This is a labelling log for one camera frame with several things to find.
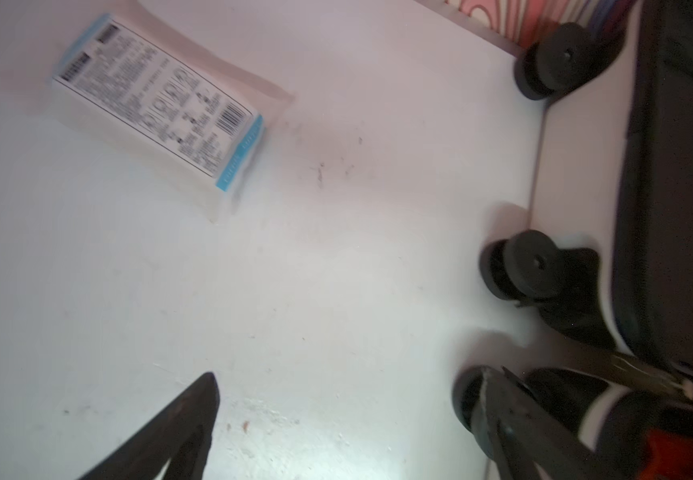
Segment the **red t-shirt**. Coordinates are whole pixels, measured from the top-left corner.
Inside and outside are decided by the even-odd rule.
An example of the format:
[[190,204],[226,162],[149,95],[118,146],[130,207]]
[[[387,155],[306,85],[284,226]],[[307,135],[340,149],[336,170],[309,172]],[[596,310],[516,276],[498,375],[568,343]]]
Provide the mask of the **red t-shirt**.
[[652,429],[637,479],[693,479],[693,438]]

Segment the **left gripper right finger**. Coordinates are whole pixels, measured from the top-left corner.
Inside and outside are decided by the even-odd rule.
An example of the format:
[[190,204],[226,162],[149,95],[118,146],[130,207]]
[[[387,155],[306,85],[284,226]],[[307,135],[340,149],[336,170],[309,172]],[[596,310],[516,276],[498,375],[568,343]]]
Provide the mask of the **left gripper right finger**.
[[482,369],[480,412],[501,479],[619,479],[505,374]]

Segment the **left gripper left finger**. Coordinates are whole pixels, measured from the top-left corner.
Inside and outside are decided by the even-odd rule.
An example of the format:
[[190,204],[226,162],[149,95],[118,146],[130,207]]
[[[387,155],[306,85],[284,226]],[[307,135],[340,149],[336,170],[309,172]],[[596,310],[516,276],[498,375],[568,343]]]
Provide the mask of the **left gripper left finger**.
[[200,479],[220,409],[216,376],[206,372],[84,479]]

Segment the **black suitcase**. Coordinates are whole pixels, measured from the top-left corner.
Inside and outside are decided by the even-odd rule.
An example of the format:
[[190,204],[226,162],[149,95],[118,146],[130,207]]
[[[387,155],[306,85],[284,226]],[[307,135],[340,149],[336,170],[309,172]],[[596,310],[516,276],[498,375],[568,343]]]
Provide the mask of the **black suitcase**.
[[[479,272],[496,298],[610,355],[614,380],[492,368],[637,479],[649,430],[693,438],[693,1],[612,9],[616,26],[560,23],[516,57],[516,87],[547,102],[527,226],[488,243]],[[462,372],[452,402],[501,479],[484,367]]]

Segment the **clear plastic packet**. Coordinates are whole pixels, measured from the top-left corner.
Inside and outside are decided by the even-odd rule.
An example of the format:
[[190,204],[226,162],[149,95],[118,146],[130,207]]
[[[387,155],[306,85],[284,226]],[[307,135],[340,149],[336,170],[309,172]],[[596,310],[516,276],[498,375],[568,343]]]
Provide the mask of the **clear plastic packet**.
[[212,222],[238,206],[266,129],[292,103],[136,1],[98,16],[52,83],[68,120],[148,164]]

